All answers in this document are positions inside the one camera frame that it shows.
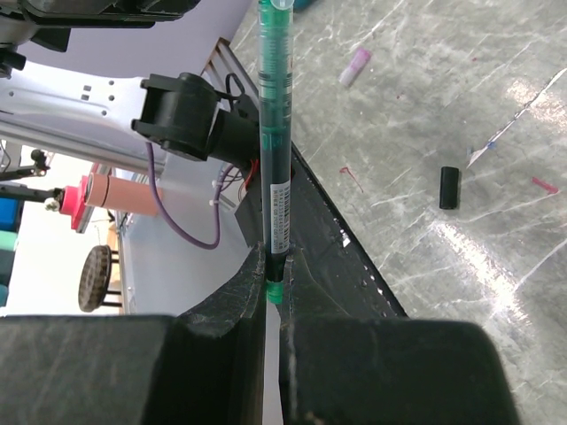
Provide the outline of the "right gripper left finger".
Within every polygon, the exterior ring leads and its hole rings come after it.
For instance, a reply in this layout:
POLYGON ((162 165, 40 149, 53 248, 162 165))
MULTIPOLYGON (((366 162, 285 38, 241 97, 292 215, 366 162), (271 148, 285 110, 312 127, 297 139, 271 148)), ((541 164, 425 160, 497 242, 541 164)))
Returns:
POLYGON ((260 423, 264 263, 177 317, 2 318, 2 423, 260 423))

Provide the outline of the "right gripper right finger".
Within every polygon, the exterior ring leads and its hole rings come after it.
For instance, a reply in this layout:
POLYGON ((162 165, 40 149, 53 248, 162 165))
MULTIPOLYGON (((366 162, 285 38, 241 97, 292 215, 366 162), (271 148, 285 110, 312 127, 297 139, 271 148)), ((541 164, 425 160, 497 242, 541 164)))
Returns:
POLYGON ((287 424, 517 424, 487 333, 464 321, 348 314, 290 252, 279 306, 287 424))

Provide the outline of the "purple highlighter cap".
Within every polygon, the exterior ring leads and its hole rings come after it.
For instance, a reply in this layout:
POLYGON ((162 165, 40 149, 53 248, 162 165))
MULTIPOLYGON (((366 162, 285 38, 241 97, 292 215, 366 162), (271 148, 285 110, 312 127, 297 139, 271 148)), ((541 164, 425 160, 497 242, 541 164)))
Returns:
POLYGON ((362 69, 370 61, 371 53, 362 47, 358 48, 348 66, 340 74, 338 81, 345 87, 352 85, 362 69))

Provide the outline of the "green gel pen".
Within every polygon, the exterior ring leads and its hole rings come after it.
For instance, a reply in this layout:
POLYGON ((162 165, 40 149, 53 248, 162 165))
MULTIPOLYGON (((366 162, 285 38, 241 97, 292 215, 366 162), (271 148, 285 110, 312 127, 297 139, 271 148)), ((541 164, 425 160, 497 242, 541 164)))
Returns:
POLYGON ((293 8, 258 2, 260 181, 267 299, 283 299, 291 234, 291 107, 293 8))

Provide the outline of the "clear green pen cap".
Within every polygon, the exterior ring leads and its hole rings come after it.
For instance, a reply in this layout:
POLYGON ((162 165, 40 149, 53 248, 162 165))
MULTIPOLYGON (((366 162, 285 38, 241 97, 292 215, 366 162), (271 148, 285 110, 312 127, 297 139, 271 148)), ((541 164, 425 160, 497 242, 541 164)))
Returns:
POLYGON ((270 0, 273 7, 280 11, 287 11, 293 8, 294 0, 270 0))

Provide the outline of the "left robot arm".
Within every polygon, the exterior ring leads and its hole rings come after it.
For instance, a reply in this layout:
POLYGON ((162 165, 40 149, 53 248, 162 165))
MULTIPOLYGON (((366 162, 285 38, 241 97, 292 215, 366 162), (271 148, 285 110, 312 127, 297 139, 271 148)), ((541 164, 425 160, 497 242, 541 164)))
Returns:
POLYGON ((1 137, 138 170, 152 145, 248 168, 250 97, 203 75, 245 1, 4 1, 1 137))

